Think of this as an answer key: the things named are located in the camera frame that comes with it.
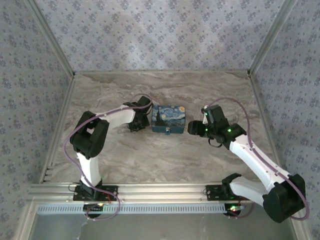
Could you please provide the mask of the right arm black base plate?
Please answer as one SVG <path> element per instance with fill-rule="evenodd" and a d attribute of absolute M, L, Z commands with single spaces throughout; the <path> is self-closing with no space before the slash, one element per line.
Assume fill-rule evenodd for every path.
<path fill-rule="evenodd" d="M 235 195 L 229 186 L 224 184 L 206 185 L 204 194 L 208 201 L 240 201 L 247 200 L 243 196 Z"/>

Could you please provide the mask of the aluminium mounting rail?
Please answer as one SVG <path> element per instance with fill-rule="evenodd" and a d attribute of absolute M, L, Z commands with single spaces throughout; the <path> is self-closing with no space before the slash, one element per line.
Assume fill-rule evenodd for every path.
<path fill-rule="evenodd" d="M 116 183 L 115 192 L 122 204 L 204 203 L 207 185 L 218 182 Z M 33 184 L 28 198 L 37 203 L 71 203 L 75 183 Z"/>

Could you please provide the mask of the left controller board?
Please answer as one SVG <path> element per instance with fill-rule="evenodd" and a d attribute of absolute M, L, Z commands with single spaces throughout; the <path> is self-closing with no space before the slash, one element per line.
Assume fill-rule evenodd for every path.
<path fill-rule="evenodd" d="M 82 211 L 87 218 L 96 219 L 102 214 L 103 209 L 101 204 L 84 204 Z"/>

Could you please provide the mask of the starry night painted tin box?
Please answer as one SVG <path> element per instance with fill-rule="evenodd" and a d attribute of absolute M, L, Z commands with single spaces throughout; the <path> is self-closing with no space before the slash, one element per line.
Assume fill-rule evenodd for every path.
<path fill-rule="evenodd" d="M 152 108 L 151 128 L 154 133 L 165 133 L 167 127 L 171 134 L 183 134 L 186 126 L 184 106 L 154 105 Z"/>

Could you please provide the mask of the right controller board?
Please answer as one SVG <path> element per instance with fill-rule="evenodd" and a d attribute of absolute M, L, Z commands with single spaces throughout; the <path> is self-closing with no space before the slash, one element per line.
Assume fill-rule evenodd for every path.
<path fill-rule="evenodd" d="M 245 207 L 242 205 L 232 203 L 225 203 L 224 208 L 226 212 L 223 214 L 229 219 L 238 219 L 240 217 L 241 211 L 245 209 Z"/>

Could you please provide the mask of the aluminium frame post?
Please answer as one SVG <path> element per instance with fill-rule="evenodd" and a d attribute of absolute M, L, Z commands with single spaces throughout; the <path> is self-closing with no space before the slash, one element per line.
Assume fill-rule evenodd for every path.
<path fill-rule="evenodd" d="M 32 17 L 34 18 L 35 22 L 39 26 L 41 32 L 45 36 L 46 40 L 48 41 L 48 44 L 50 45 L 53 53 L 57 57 L 59 63 L 61 64 L 63 70 L 65 73 L 73 78 L 74 77 L 74 71 L 71 67 L 71 65 L 68 62 L 68 59 L 66 55 L 64 54 L 62 48 L 60 47 L 57 38 L 55 37 L 54 33 L 52 32 L 49 24 L 47 23 L 47 20 L 40 10 L 37 2 L 35 0 L 23 0 L 26 7 L 30 11 Z"/>
<path fill-rule="evenodd" d="M 271 49 L 282 27 L 286 23 L 290 13 L 298 0 L 283 0 L 283 3 L 276 14 L 266 36 L 263 38 L 262 44 L 259 47 L 253 61 L 248 69 L 248 76 L 252 78 L 258 71 L 259 67 L 263 63 L 267 53 Z"/>

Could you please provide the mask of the controller board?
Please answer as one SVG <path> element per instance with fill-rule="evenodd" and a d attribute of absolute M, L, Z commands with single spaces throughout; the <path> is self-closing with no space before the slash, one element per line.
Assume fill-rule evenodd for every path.
<path fill-rule="evenodd" d="M 101 204 L 84 204 L 82 211 L 87 218 L 96 219 L 102 214 L 103 209 Z"/>
<path fill-rule="evenodd" d="M 242 205 L 232 203 L 225 203 L 224 208 L 226 212 L 223 214 L 229 219 L 238 219 L 240 217 L 241 211 L 245 209 L 245 207 Z"/>

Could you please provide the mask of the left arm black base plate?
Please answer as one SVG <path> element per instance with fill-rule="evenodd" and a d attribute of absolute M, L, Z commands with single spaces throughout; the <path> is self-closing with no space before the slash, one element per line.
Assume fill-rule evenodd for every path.
<path fill-rule="evenodd" d="M 73 201 L 116 202 L 114 195 L 118 195 L 117 185 L 102 185 L 102 191 L 93 190 L 93 194 L 85 191 L 80 185 L 73 190 Z"/>

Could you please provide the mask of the aluminium long table rail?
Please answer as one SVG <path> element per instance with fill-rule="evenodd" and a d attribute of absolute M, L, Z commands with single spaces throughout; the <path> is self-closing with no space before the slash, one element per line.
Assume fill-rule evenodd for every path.
<path fill-rule="evenodd" d="M 74 74 L 93 75 L 93 74 L 175 74 L 175 73 L 228 73 L 240 76 L 247 76 L 248 70 L 119 70 L 119 71 L 76 71 Z"/>

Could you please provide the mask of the aluminium side table rail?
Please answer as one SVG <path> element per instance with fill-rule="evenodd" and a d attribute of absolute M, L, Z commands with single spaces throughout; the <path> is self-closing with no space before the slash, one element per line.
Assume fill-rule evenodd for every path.
<path fill-rule="evenodd" d="M 62 103 L 61 111 L 53 132 L 53 137 L 50 142 L 47 155 L 43 164 L 43 168 L 39 177 L 39 184 L 48 183 L 52 177 L 52 170 L 55 166 L 55 158 L 58 153 L 60 143 L 62 140 L 64 127 L 66 124 L 67 113 L 69 110 L 69 105 L 72 99 L 73 91 L 75 87 L 75 76 L 70 80 L 66 94 Z"/>
<path fill-rule="evenodd" d="M 270 144 L 270 148 L 272 150 L 272 155 L 274 157 L 274 161 L 280 167 L 282 167 L 282 162 L 281 162 L 281 159 L 278 156 L 276 145 L 275 145 L 275 142 L 273 140 L 272 132 L 271 132 L 271 130 L 269 128 L 268 118 L 267 118 L 266 113 L 264 111 L 263 101 L 262 101 L 262 99 L 261 99 L 261 97 L 259 95 L 259 89 L 258 89 L 254 79 L 251 77 L 251 75 L 249 73 L 248 73 L 248 78 L 249 78 L 249 81 L 250 81 L 250 84 L 251 84 L 251 87 L 252 87 L 253 94 L 255 96 L 255 100 L 256 100 L 257 106 L 259 108 L 259 113 L 260 113 L 260 116 L 262 118 L 262 122 L 263 122 L 263 125 L 264 125 L 264 129 L 266 131 L 266 135 L 267 135 L 267 138 L 268 138 L 268 142 Z"/>

